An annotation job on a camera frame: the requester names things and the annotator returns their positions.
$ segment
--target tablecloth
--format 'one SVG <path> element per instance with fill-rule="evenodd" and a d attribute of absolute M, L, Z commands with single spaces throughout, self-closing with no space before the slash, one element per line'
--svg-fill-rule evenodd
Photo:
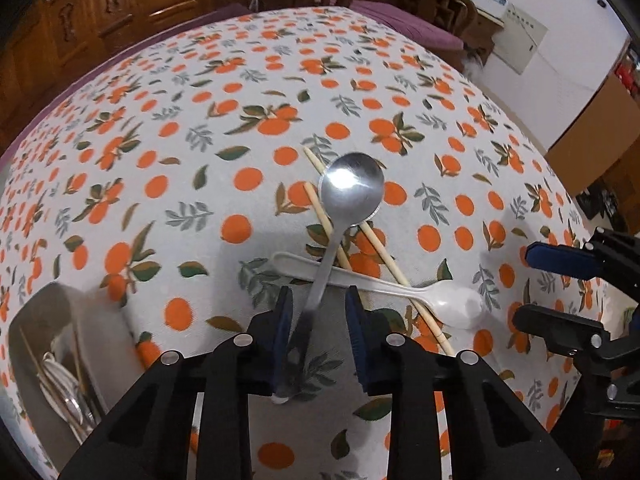
<path fill-rule="evenodd" d="M 417 44 L 339 7 L 243 16 L 182 32 L 106 69 L 20 144 L 0 202 L 0 377 L 31 461 L 55 476 L 21 409 L 8 325 L 51 280 L 119 302 L 146 364 L 161 351 L 213 350 L 270 308 L 277 250 L 320 258 L 326 235 L 303 190 L 328 163 L 361 151 L 385 174 L 372 225 L 414 285 L 453 278 L 490 311 L 473 348 L 547 429 L 574 390 L 571 359 L 519 333 L 529 301 L 590 318 L 601 285 L 540 272 L 534 240 L 589 236 L 544 158 L 500 108 Z M 355 270 L 392 280 L 356 228 Z M 296 305 L 308 286 L 291 285 Z M 343 292 L 330 289 L 302 393 L 282 406 L 251 398 L 257 480 L 381 480 L 390 401 L 356 378 Z M 371 295 L 396 330 L 438 351 L 406 300 Z M 443 476 L 450 474 L 442 399 Z"/>

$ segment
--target wooden furniture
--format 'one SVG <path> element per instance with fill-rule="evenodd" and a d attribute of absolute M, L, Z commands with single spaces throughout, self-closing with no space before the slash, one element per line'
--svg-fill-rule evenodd
<path fill-rule="evenodd" d="M 487 59 L 494 51 L 494 34 L 503 28 L 504 24 L 499 20 L 478 10 L 478 15 L 460 34 L 460 38 L 465 42 L 468 50 L 478 54 L 482 64 L 486 64 Z"/>
<path fill-rule="evenodd" d="M 471 0 L 396 0 L 395 4 L 459 38 L 478 15 Z"/>
<path fill-rule="evenodd" d="M 264 0 L 268 8 L 313 0 Z M 81 75 L 178 23 L 250 0 L 35 0 L 0 52 L 0 152 Z"/>
<path fill-rule="evenodd" d="M 640 108 L 609 75 L 580 116 L 551 147 L 546 161 L 571 196 L 604 175 L 619 195 L 631 232 L 640 229 Z"/>

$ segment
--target wooden chopstick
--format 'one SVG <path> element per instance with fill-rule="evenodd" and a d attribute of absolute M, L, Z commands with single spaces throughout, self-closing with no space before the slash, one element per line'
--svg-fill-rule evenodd
<path fill-rule="evenodd" d="M 302 150 L 304 151 L 306 158 L 308 158 L 309 161 L 314 165 L 314 168 L 316 168 L 318 173 L 320 174 L 324 173 L 324 164 L 319 158 L 316 157 L 314 152 L 312 152 L 306 146 L 303 147 Z M 367 224 L 366 222 L 363 222 L 358 227 L 362 230 L 362 232 L 367 237 L 369 242 L 371 242 L 371 245 L 378 252 L 378 254 L 380 255 L 380 258 L 382 258 L 382 261 L 385 263 L 386 268 L 389 269 L 389 271 L 391 272 L 393 277 L 396 279 L 396 281 L 400 283 L 400 285 L 412 286 L 409 280 L 406 278 L 406 276 L 402 273 L 402 270 L 400 270 L 400 267 L 398 267 L 398 264 L 396 264 L 393 258 L 391 257 L 391 254 L 388 253 L 384 245 L 380 242 L 380 240 L 378 239 L 378 236 L 375 234 L 373 229 L 369 227 L 369 224 Z M 440 348 L 442 348 L 442 351 L 446 355 L 455 356 L 456 351 L 453 349 L 453 347 L 447 340 L 446 336 L 442 333 L 442 329 L 438 326 L 438 323 L 433 317 L 433 314 L 431 314 L 431 312 L 429 312 L 418 301 L 416 300 L 409 300 L 409 301 L 417 310 L 418 314 L 420 314 L 420 316 L 426 323 L 427 327 L 429 327 L 429 330 L 431 330 L 431 333 L 433 334 L 434 338 L 436 338 L 436 341 L 440 345 Z"/>
<path fill-rule="evenodd" d="M 318 194 L 316 193 L 316 190 L 314 189 L 313 185 L 309 182 L 305 182 L 303 184 L 303 187 L 306 191 L 306 195 L 309 197 L 309 201 L 311 202 L 311 205 L 314 208 L 314 211 L 316 212 L 316 215 L 318 216 L 320 225 L 324 229 L 324 233 L 326 234 L 327 238 L 331 238 L 331 234 L 334 232 L 334 226 L 331 224 L 329 217 L 324 212 L 324 209 L 322 208 L 322 204 L 320 203 L 320 199 L 318 198 Z M 338 248 L 337 257 L 338 257 L 338 263 L 343 269 L 353 270 L 351 268 L 351 264 L 349 263 L 349 257 L 347 256 L 347 253 L 342 248 L 342 244 L 340 244 L 340 247 Z M 360 301 L 362 302 L 362 306 L 366 310 L 371 310 L 369 301 L 367 301 L 366 298 L 363 297 L 361 292 L 359 293 L 359 295 L 360 295 Z"/>
<path fill-rule="evenodd" d="M 29 353 L 31 360 L 33 361 L 33 365 L 36 368 L 36 372 L 38 373 L 40 380 L 42 381 L 42 384 L 44 384 L 44 387 L 49 392 L 49 395 L 53 399 L 53 402 L 56 403 L 56 406 L 58 407 L 60 412 L 62 412 L 62 414 L 65 416 L 66 421 L 74 428 L 74 430 L 76 430 L 76 433 L 80 436 L 80 438 L 85 440 L 88 436 L 86 431 L 82 428 L 82 426 L 80 426 L 80 424 L 78 424 L 78 421 L 76 420 L 76 418 L 71 414 L 71 412 L 69 411 L 69 408 L 66 406 L 64 401 L 60 398 L 59 391 L 51 383 L 51 380 L 47 377 L 46 373 L 42 369 L 40 362 L 36 359 L 36 356 L 33 354 L 33 350 L 31 350 L 31 347 L 29 346 L 29 342 L 27 341 L 27 338 L 25 337 L 24 332 L 22 331 L 22 327 L 20 327 L 19 329 L 20 329 L 20 335 L 22 336 L 22 340 L 24 341 L 24 345 L 27 348 L 27 352 Z"/>

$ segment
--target printed leaf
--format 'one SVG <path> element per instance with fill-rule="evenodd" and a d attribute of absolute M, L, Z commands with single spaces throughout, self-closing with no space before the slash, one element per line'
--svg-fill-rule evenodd
<path fill-rule="evenodd" d="M 78 235 L 70 236 L 64 241 L 66 250 L 69 251 L 70 253 L 74 252 L 83 243 L 84 243 L 84 240 Z"/>
<path fill-rule="evenodd" d="M 228 332 L 244 332 L 240 324 L 227 316 L 214 316 L 207 319 L 213 328 L 219 328 L 220 330 L 227 330 Z"/>
<path fill-rule="evenodd" d="M 503 381 L 506 381 L 507 379 L 515 379 L 516 376 L 513 374 L 513 372 L 511 370 L 503 370 L 500 372 L 500 374 L 498 375 L 498 377 L 500 377 Z"/>
<path fill-rule="evenodd" d="M 386 317 L 386 321 L 389 323 L 391 332 L 398 332 L 401 334 L 404 334 L 406 332 L 404 319 L 398 312 L 396 312 L 392 308 L 377 308 L 375 312 L 379 312 L 384 317 Z"/>
<path fill-rule="evenodd" d="M 447 259 L 441 261 L 438 266 L 438 270 L 436 272 L 436 276 L 438 281 L 441 280 L 453 280 L 453 276 L 451 275 L 451 271 L 449 270 L 449 266 L 447 265 Z"/>
<path fill-rule="evenodd" d="M 342 430 L 331 441 L 331 456 L 336 460 L 346 457 L 351 451 L 351 447 L 347 442 L 347 430 Z"/>
<path fill-rule="evenodd" d="M 327 247 L 329 244 L 329 237 L 320 224 L 306 226 L 306 232 L 316 244 L 322 245 L 322 247 Z"/>
<path fill-rule="evenodd" d="M 514 228 L 511 230 L 511 232 L 512 232 L 513 234 L 515 234 L 516 236 L 522 236 L 523 238 L 528 238 L 528 237 L 527 237 L 527 234 L 526 234 L 522 229 L 520 229 L 519 227 L 514 227 Z"/>
<path fill-rule="evenodd" d="M 219 156 L 222 160 L 236 160 L 241 156 L 247 154 L 250 151 L 250 148 L 246 146 L 231 146 L 229 148 L 225 148 L 220 152 L 217 152 L 216 155 Z"/>
<path fill-rule="evenodd" d="M 391 397 L 378 397 L 360 406 L 353 415 L 372 422 L 386 417 L 391 412 Z"/>
<path fill-rule="evenodd" d="M 131 218 L 133 216 L 133 213 L 135 212 L 136 208 L 139 205 L 140 204 L 138 202 L 136 202 L 134 205 L 130 206 L 129 209 L 127 209 L 126 213 L 124 213 L 124 216 L 122 217 L 122 230 L 123 231 L 129 226 L 129 222 L 131 222 Z"/>
<path fill-rule="evenodd" d="M 154 222 L 146 225 L 142 231 L 140 231 L 136 237 L 133 239 L 133 243 L 131 244 L 131 253 L 133 254 L 133 261 L 137 261 L 136 258 L 140 256 L 140 253 L 145 248 L 146 236 L 151 231 L 151 228 L 154 226 Z"/>
<path fill-rule="evenodd" d="M 209 275 L 207 269 L 205 269 L 199 262 L 184 262 L 178 266 L 178 269 L 180 270 L 180 275 L 183 278 L 192 278 L 193 276 L 199 276 L 202 274 L 205 276 Z"/>
<path fill-rule="evenodd" d="M 202 81 L 196 81 L 191 86 L 193 86 L 194 88 L 200 88 L 201 86 L 208 85 L 209 83 L 211 83 L 211 81 L 212 79 L 203 79 Z"/>
<path fill-rule="evenodd" d="M 485 182 L 485 183 L 489 184 L 489 186 L 493 185 L 493 184 L 491 184 L 491 181 L 481 173 L 474 173 L 473 174 L 473 178 L 476 179 L 476 180 L 479 180 L 480 182 Z"/>
<path fill-rule="evenodd" d="M 161 268 L 157 262 L 142 262 L 131 267 L 131 272 L 139 282 L 148 282 Z"/>
<path fill-rule="evenodd" d="M 56 280 L 60 277 L 60 255 L 53 260 L 53 278 Z"/>
<path fill-rule="evenodd" d="M 199 190 L 207 185 L 207 167 L 209 165 L 205 164 L 201 167 L 193 177 L 193 189 Z"/>
<path fill-rule="evenodd" d="M 309 99 L 311 99 L 311 97 L 309 97 L 309 92 L 307 90 L 303 90 L 302 92 L 298 93 L 299 103 L 306 103 L 307 101 L 309 101 Z"/>

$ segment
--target metal spoon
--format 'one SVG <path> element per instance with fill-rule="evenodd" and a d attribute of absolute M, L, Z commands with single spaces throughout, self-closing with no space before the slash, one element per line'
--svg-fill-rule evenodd
<path fill-rule="evenodd" d="M 382 202 L 384 186 L 385 177 L 378 163 L 364 153 L 347 153 L 336 158 L 320 177 L 320 202 L 334 224 L 334 232 L 289 340 L 284 381 L 277 388 L 278 397 L 290 397 L 299 391 L 316 311 L 320 307 L 342 236 L 349 227 L 375 214 Z"/>
<path fill-rule="evenodd" d="M 278 252 L 271 255 L 271 265 L 277 273 L 284 276 L 311 280 L 320 264 L 304 256 Z M 442 280 L 416 288 L 377 280 L 351 270 L 334 267 L 331 270 L 328 284 L 343 288 L 355 285 L 360 290 L 414 298 L 414 300 L 423 302 L 433 315 L 445 325 L 464 330 L 477 326 L 486 313 L 482 296 L 475 290 L 453 280 Z"/>

